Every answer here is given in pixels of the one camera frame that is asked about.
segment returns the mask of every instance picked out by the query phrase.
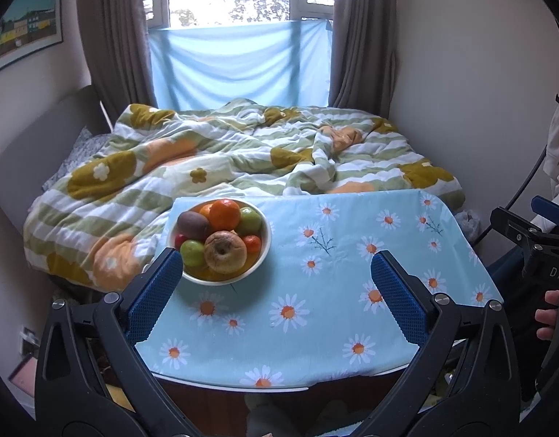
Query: painting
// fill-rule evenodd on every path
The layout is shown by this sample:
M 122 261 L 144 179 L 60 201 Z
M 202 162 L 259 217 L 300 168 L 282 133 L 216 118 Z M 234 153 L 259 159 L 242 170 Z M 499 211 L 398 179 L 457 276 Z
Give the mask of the painting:
M 0 70 L 61 42 L 61 0 L 14 0 L 0 21 Z

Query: fruit bowl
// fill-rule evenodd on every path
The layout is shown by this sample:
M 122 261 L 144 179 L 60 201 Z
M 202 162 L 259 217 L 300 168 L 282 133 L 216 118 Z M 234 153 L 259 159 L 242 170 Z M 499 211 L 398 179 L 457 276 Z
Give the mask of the fruit bowl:
M 243 267 L 241 267 L 237 271 L 234 271 L 234 273 L 229 274 L 216 273 L 206 265 L 200 267 L 187 267 L 187 265 L 185 264 L 182 271 L 182 277 L 193 283 L 201 284 L 202 286 L 224 286 L 226 284 L 236 283 L 237 281 L 246 278 L 257 268 L 259 268 L 270 250 L 271 227 L 263 212 L 250 202 L 246 202 L 239 198 L 226 197 L 226 199 L 234 201 L 236 204 L 239 205 L 239 208 L 250 207 L 261 217 L 261 228 L 258 234 L 261 239 L 261 249 L 258 253 L 248 253 Z M 217 199 L 212 199 L 201 202 L 190 208 L 188 211 L 198 213 L 203 207 L 205 207 L 205 205 L 212 204 L 216 200 Z M 175 222 L 170 232 L 168 233 L 168 247 L 176 249 L 175 242 L 176 237 L 179 233 L 180 230 L 178 223 Z

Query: headboard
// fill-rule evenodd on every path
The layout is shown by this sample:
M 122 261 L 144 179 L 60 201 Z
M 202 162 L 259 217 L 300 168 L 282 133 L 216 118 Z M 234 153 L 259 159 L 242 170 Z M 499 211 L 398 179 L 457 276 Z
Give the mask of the headboard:
M 84 126 L 93 134 L 110 132 L 92 86 L 55 105 L 0 152 L 0 206 L 19 232 L 27 210 L 43 194 L 41 186 L 67 158 Z

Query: person's hand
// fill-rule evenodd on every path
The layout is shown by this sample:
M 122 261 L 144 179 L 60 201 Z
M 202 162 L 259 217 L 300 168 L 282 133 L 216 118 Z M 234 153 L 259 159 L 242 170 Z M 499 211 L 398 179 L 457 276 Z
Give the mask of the person's hand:
M 558 306 L 559 301 L 559 291 L 546 291 L 544 295 L 544 300 L 549 304 Z M 536 336 L 541 340 L 552 340 L 552 335 L 554 334 L 554 325 L 557 323 L 558 309 L 549 309 L 545 311 L 544 309 L 538 309 L 535 314 L 535 319 L 537 322 L 548 325 L 548 327 L 539 328 L 536 331 Z

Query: daisy print tablecloth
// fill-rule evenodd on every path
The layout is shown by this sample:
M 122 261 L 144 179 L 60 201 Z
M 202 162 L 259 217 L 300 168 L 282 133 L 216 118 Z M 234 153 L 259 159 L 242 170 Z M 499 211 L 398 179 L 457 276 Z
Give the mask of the daisy print tablecloth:
M 231 286 L 184 279 L 137 349 L 167 378 L 231 388 L 297 388 L 411 361 L 370 277 L 389 250 L 431 292 L 483 306 L 501 299 L 449 209 L 420 190 L 246 197 L 273 226 L 259 269 Z M 158 251 L 182 211 L 179 198 Z

